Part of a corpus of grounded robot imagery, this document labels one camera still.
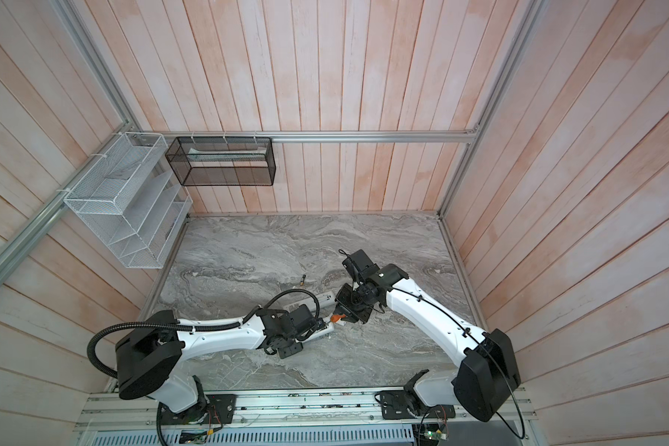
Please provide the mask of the orange handled screwdriver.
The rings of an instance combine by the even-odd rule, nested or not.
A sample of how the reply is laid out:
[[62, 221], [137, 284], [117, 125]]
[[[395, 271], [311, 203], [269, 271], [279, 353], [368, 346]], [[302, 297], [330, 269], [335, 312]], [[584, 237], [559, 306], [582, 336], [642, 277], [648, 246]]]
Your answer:
[[332, 314], [324, 319], [327, 323], [345, 325], [347, 320], [345, 315]]

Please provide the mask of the white remote control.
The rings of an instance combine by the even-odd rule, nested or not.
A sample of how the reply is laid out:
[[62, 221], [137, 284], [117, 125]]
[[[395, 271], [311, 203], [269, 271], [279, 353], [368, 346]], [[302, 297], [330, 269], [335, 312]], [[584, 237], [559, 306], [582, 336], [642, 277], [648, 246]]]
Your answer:
[[323, 327], [322, 329], [316, 331], [314, 334], [309, 336], [306, 339], [306, 342], [310, 342], [310, 341], [313, 341], [315, 339], [321, 338], [323, 336], [331, 334], [332, 332], [334, 332], [334, 324], [333, 323], [327, 323], [327, 325], [325, 325], [325, 327]]
[[[336, 306], [335, 292], [330, 290], [320, 293], [319, 295], [316, 295], [316, 297], [320, 304], [321, 314], [331, 314], [333, 308]], [[311, 297], [305, 297], [304, 299], [285, 304], [284, 309], [292, 311], [298, 308], [300, 305], [305, 305], [312, 312], [316, 310], [316, 305]]]

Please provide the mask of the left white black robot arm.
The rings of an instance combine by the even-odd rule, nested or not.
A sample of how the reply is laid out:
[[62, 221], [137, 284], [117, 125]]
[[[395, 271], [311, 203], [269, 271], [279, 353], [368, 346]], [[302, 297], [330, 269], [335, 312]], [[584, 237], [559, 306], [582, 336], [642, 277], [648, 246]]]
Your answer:
[[285, 359], [302, 351], [303, 343], [326, 327], [305, 305], [292, 311], [257, 307], [243, 318], [214, 321], [187, 321], [171, 310], [160, 311], [130, 327], [116, 345], [119, 397], [149, 397], [182, 413], [204, 404], [200, 381], [181, 371], [185, 362], [236, 349], [260, 349]]

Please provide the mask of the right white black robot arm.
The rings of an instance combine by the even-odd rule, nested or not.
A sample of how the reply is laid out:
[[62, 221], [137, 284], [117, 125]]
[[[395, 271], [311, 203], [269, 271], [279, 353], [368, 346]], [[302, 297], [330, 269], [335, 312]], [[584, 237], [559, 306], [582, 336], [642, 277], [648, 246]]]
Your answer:
[[490, 421], [521, 384], [510, 338], [499, 329], [487, 332], [445, 308], [403, 269], [379, 267], [364, 251], [346, 254], [343, 266], [353, 284], [336, 295], [334, 319], [367, 323], [380, 305], [405, 317], [449, 357], [452, 372], [423, 370], [404, 386], [409, 410], [461, 405], [481, 422]]

